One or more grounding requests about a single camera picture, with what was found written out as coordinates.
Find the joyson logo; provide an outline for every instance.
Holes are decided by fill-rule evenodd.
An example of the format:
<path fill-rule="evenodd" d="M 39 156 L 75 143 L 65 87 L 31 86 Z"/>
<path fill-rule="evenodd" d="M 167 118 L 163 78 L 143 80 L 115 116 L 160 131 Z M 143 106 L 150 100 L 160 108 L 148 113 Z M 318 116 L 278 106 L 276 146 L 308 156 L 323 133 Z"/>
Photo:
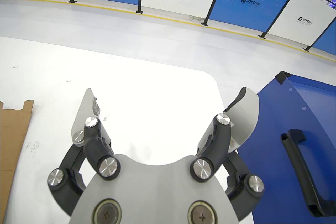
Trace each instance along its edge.
<path fill-rule="evenodd" d="M 241 0 L 240 2 L 242 2 L 242 3 L 251 3 L 251 4 L 255 4 L 256 6 L 260 5 L 259 2 L 253 1 L 253 0 Z"/>
<path fill-rule="evenodd" d="M 297 19 L 297 22 L 299 22 L 300 24 L 303 24 L 305 26 L 309 26 L 309 25 L 311 25 L 313 23 L 312 21 L 307 20 L 307 19 L 305 19 L 303 17 L 299 17 L 299 19 Z"/>

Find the yellow floor line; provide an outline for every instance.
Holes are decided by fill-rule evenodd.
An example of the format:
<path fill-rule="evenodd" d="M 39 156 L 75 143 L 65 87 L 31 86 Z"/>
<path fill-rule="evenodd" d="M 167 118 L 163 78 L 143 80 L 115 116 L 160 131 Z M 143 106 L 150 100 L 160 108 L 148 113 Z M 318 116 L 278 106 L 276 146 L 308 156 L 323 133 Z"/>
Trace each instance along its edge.
<path fill-rule="evenodd" d="M 76 5 L 76 6 L 92 7 L 92 8 L 106 9 L 106 10 L 112 10 L 112 11 L 118 11 L 118 12 L 125 12 L 125 13 L 136 14 L 136 15 L 142 15 L 142 16 L 147 16 L 147 17 L 152 17 L 152 18 L 157 18 L 157 19 L 162 19 L 162 20 L 169 20 L 169 21 L 173 21 L 173 22 L 178 22 L 178 23 L 183 23 L 183 24 L 188 24 L 188 25 L 193 25 L 193 26 L 198 26 L 198 27 L 205 27 L 205 28 L 210 28 L 210 29 L 219 30 L 219 31 L 222 31 L 222 32 L 229 32 L 229 33 L 233 33 L 233 34 L 238 34 L 238 35 L 242 35 L 242 36 L 246 36 L 246 37 L 251 37 L 251 38 L 256 38 L 256 39 L 259 39 L 259 40 L 263 40 L 263 41 L 267 41 L 267 42 L 270 42 L 270 43 L 278 44 L 278 45 L 285 46 L 285 47 L 288 47 L 288 48 L 291 48 L 291 49 L 295 49 L 295 50 L 298 50 L 298 51 L 303 51 L 304 53 L 311 54 L 311 55 L 314 55 L 314 56 L 317 56 L 317 57 L 320 57 L 320 58 L 324 58 L 324 59 L 327 59 L 327 60 L 329 60 L 329 61 L 332 61 L 332 62 L 335 62 L 335 63 L 336 63 L 336 60 L 333 60 L 333 59 L 330 59 L 330 58 L 327 58 L 327 57 L 324 57 L 324 56 L 320 56 L 320 55 L 318 55 L 318 54 L 314 54 L 314 53 L 306 52 L 306 51 L 303 50 L 303 49 L 299 49 L 299 48 L 296 48 L 296 47 L 293 47 L 293 46 L 289 46 L 289 45 L 286 45 L 286 44 L 283 44 L 283 43 L 280 43 L 280 42 L 276 42 L 276 41 L 273 41 L 273 40 L 269 40 L 269 39 L 264 39 L 264 38 L 256 37 L 256 36 L 249 35 L 249 34 L 245 34 L 245 33 L 232 32 L 232 31 L 230 31 L 230 30 L 226 30 L 226 29 L 202 26 L 202 25 L 197 24 L 197 23 L 190 23 L 190 22 L 186 22 L 186 21 L 180 21 L 180 20 L 175 20 L 175 19 L 170 19 L 170 18 L 165 18 L 165 17 L 160 17 L 160 16 L 154 16 L 154 15 L 150 15 L 150 14 L 141 14 L 141 13 L 136 13 L 136 12 L 133 12 L 133 11 L 127 11 L 127 10 L 122 10 L 122 9 L 115 9 L 115 8 L 107 8 L 107 7 L 93 6 L 93 5 L 91 5 L 91 4 L 69 3 L 69 2 L 52 1 L 52 0 L 24 0 L 24 1 L 55 2 L 55 3 L 72 4 L 72 5 Z"/>

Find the metal bolt head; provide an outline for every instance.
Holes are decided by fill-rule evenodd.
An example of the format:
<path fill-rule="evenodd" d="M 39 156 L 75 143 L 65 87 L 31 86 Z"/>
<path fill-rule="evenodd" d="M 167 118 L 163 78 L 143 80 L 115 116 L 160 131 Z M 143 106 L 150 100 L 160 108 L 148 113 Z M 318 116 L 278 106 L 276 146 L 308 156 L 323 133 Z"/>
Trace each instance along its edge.
<path fill-rule="evenodd" d="M 93 224 L 120 224 L 121 214 L 117 201 L 105 199 L 93 211 Z"/>
<path fill-rule="evenodd" d="M 92 127 L 96 126 L 97 123 L 98 123 L 98 118 L 94 117 L 94 116 L 91 116 L 91 117 L 88 117 L 85 120 L 85 127 L 92 128 Z"/>
<path fill-rule="evenodd" d="M 216 116 L 217 121 L 223 125 L 229 125 L 230 124 L 230 118 L 223 113 L 220 113 Z"/>
<path fill-rule="evenodd" d="M 119 212 L 114 204 L 107 203 L 97 212 L 98 224 L 116 224 L 118 221 Z"/>
<path fill-rule="evenodd" d="M 216 214 L 209 204 L 196 201 L 189 208 L 188 222 L 189 224 L 215 224 Z"/>
<path fill-rule="evenodd" d="M 117 160 L 113 157 L 104 159 L 99 167 L 99 172 L 103 177 L 112 176 L 118 168 Z"/>
<path fill-rule="evenodd" d="M 199 158 L 193 163 L 193 171 L 197 177 L 205 180 L 211 176 L 211 167 L 204 159 Z"/>
<path fill-rule="evenodd" d="M 80 143 L 83 140 L 84 140 L 84 131 L 83 130 L 75 132 L 74 135 L 72 136 L 72 141 L 74 143 Z"/>
<path fill-rule="evenodd" d="M 53 170 L 48 176 L 48 184 L 50 186 L 55 186 L 61 183 L 63 180 L 64 173 L 61 169 Z"/>
<path fill-rule="evenodd" d="M 255 192 L 262 192 L 264 190 L 263 180 L 256 175 L 249 177 L 248 183 L 250 188 Z"/>

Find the white table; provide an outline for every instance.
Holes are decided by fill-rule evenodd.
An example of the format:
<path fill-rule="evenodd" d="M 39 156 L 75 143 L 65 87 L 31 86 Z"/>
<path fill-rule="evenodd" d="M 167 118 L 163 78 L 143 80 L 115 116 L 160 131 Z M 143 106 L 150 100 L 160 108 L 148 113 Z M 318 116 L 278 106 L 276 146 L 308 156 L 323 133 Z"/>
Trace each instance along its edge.
<path fill-rule="evenodd" d="M 71 127 L 87 88 L 115 153 L 145 164 L 194 155 L 224 107 L 207 73 L 92 51 L 0 37 L 0 100 L 21 109 L 34 100 L 7 207 L 7 224 L 68 223 L 47 186 L 72 145 Z M 94 175 L 87 161 L 85 184 Z M 226 188 L 227 172 L 216 177 Z"/>

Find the cardboard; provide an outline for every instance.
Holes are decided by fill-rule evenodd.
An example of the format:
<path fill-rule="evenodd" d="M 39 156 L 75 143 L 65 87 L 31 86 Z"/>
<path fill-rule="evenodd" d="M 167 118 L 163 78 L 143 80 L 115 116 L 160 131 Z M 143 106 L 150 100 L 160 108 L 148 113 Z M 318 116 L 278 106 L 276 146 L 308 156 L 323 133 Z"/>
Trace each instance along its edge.
<path fill-rule="evenodd" d="M 25 101 L 21 110 L 4 110 L 0 102 L 0 223 L 5 215 L 33 104 L 34 101 Z"/>

